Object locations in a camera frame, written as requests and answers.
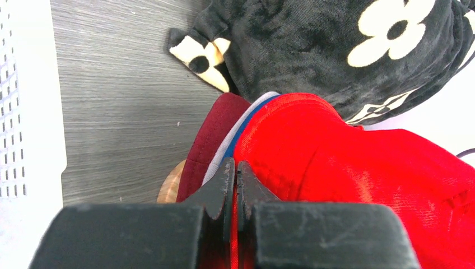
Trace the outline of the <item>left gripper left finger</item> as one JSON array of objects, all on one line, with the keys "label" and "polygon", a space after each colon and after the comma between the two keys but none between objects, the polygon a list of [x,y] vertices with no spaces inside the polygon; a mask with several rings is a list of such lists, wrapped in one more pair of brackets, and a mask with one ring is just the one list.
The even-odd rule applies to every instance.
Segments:
[{"label": "left gripper left finger", "polygon": [[235,162],[185,201],[63,208],[31,268],[230,268]]}]

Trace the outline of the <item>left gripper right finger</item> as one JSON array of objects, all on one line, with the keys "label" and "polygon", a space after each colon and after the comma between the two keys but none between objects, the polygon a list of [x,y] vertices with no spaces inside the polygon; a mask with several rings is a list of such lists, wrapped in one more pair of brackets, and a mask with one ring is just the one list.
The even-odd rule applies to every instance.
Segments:
[{"label": "left gripper right finger", "polygon": [[420,268],[389,207],[281,201],[245,161],[236,183],[240,268]]}]

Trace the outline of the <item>wooden hat stand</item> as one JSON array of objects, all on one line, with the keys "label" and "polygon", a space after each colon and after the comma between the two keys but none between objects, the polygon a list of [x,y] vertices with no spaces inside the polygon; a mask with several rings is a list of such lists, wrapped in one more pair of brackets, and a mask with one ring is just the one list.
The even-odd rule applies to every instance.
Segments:
[{"label": "wooden hat stand", "polygon": [[181,161],[165,178],[156,203],[175,203],[178,196],[179,184],[186,160]]}]

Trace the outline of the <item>dark red bucket hat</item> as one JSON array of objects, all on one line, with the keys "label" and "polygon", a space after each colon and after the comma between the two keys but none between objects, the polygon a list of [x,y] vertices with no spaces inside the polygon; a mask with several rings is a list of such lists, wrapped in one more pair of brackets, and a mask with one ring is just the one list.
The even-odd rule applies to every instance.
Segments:
[{"label": "dark red bucket hat", "polygon": [[184,201],[202,186],[219,146],[248,107],[248,101],[231,93],[222,94],[212,105],[185,161],[177,202]]}]

